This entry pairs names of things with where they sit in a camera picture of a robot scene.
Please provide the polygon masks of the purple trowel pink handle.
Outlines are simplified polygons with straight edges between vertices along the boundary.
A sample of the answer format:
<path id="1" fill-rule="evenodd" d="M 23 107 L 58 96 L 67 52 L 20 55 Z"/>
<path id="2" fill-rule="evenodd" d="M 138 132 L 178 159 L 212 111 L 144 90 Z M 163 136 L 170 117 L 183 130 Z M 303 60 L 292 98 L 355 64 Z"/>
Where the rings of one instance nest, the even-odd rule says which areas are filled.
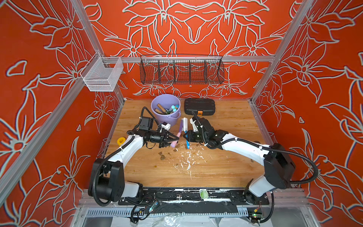
<path id="1" fill-rule="evenodd" d="M 178 138 L 180 138 L 182 131 L 183 131 L 183 120 L 181 120 L 181 122 L 180 122 L 179 131 L 178 131 L 178 133 L 177 133 L 177 135 L 176 135 Z M 173 142 L 171 143 L 171 147 L 172 147 L 172 148 L 175 148 L 175 147 L 176 147 L 176 145 L 177 145 L 177 143 L 178 143 L 178 141 L 179 141 L 179 140 L 177 140 L 177 141 L 173 141 Z"/>

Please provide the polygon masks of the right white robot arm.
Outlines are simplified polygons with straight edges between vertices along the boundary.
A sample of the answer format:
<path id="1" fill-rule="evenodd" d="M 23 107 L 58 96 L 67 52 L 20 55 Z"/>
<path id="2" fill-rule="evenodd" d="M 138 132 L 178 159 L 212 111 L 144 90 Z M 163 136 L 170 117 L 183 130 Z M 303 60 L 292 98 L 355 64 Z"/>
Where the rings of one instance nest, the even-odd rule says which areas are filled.
<path id="1" fill-rule="evenodd" d="M 287 189 L 293 184 L 305 184 L 313 182 L 319 176 L 319 169 L 308 157 L 286 151 L 278 144 L 260 144 L 248 141 L 224 130 L 215 130 L 209 121 L 193 113 L 190 119 L 193 129 L 184 134 L 184 138 L 189 142 L 202 143 L 209 149 L 220 149 L 231 151 L 247 157 L 264 167 L 264 173 L 252 179 L 244 189 L 244 200 L 250 204 L 255 203 L 267 192 L 275 189 Z M 296 170 L 296 165 L 291 159 L 296 156 L 307 163 L 313 169 L 311 177 L 305 180 L 293 181 L 291 178 Z"/>

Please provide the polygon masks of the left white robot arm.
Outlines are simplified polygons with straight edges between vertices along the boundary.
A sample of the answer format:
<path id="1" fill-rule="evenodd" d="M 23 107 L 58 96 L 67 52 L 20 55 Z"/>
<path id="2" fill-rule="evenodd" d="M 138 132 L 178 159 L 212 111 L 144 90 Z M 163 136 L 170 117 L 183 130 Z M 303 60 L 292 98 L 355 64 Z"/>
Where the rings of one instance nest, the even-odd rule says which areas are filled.
<path id="1" fill-rule="evenodd" d="M 128 138 L 116 151 L 93 163 L 88 195 L 103 207 L 123 198 L 138 197 L 142 185 L 127 182 L 124 168 L 133 155 L 149 142 L 159 145 L 159 148 L 177 142 L 179 137 L 171 133 L 167 126 L 168 124 L 159 124 L 154 118 L 140 117 L 139 123 L 127 132 Z"/>

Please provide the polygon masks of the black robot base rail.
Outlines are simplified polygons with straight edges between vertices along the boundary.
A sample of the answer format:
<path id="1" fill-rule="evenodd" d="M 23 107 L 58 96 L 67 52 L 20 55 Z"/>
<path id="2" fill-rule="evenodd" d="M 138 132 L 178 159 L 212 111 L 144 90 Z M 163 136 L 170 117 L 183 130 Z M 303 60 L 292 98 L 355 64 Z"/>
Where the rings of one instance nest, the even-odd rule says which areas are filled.
<path id="1" fill-rule="evenodd" d="M 205 200 L 199 195 L 200 189 L 206 189 L 209 197 Z M 159 202 L 154 213 L 231 213 L 243 216 L 239 208 L 253 212 L 255 208 L 270 205 L 266 194 L 261 197 L 246 196 L 244 188 L 180 188 L 180 187 L 144 187 L 136 198 L 120 199 L 119 205 L 146 204 L 151 199 Z"/>

